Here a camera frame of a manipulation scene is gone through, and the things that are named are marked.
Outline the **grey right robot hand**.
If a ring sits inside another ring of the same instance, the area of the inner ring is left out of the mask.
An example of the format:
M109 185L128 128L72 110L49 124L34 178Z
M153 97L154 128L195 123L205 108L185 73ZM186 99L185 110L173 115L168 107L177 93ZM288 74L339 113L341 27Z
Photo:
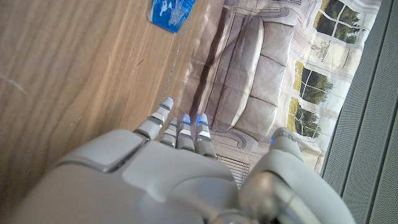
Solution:
M117 129L63 156L8 223L353 223L304 163L291 130L238 184L216 157L205 114L169 116L167 98L134 131Z

